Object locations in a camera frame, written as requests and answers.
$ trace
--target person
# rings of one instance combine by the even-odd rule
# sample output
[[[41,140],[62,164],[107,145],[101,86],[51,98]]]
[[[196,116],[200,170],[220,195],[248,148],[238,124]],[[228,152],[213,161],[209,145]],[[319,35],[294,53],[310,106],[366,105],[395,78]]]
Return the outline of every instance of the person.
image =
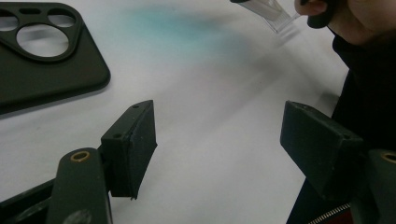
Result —
[[[300,1],[294,5],[301,15],[327,9],[321,0],[303,6]],[[337,1],[328,25],[334,33],[332,47],[349,68],[332,119],[362,137],[369,148],[396,151],[396,1],[329,1]],[[288,224],[308,223],[343,203],[323,201],[305,180]],[[352,223],[351,216],[343,219],[332,223]]]

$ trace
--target metal zipper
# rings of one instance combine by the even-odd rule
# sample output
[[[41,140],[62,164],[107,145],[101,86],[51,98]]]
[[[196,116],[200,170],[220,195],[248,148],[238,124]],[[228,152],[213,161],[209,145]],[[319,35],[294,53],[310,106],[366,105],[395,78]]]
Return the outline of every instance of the metal zipper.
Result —
[[[347,210],[348,208],[350,208],[349,203],[343,204],[339,207],[334,208],[332,211],[327,212],[327,213],[323,214],[322,216],[314,219],[313,221],[309,222],[308,224],[319,224],[320,222],[326,220],[327,218],[335,216],[338,213],[341,213],[341,212]]]

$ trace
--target table surface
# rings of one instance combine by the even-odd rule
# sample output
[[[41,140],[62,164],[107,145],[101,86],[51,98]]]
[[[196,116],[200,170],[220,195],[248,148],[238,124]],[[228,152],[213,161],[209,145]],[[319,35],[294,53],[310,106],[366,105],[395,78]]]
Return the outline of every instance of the table surface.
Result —
[[[59,2],[82,15],[111,81],[0,116],[0,201],[153,100],[158,147],[138,199],[111,198],[114,223],[286,222],[304,176],[279,144],[284,104],[330,115],[347,73],[328,29],[301,17],[277,35],[229,1]]]

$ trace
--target transparent plastic piece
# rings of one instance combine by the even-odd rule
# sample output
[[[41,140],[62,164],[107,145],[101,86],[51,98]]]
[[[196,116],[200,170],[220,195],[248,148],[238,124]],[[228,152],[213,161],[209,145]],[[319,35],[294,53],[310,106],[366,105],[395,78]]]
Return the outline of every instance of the transparent plastic piece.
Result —
[[[291,16],[276,0],[249,0],[237,4],[263,17],[275,33],[281,32],[300,16],[295,11]]]

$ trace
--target human hand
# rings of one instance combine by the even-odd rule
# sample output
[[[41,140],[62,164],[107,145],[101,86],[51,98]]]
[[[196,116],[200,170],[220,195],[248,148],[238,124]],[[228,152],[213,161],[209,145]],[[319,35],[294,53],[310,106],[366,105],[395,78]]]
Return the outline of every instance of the human hand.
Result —
[[[309,0],[304,6],[300,1],[295,0],[294,5],[301,15],[318,15],[327,8],[321,0]],[[396,33],[396,0],[333,1],[338,2],[329,28],[350,44],[365,45]]]

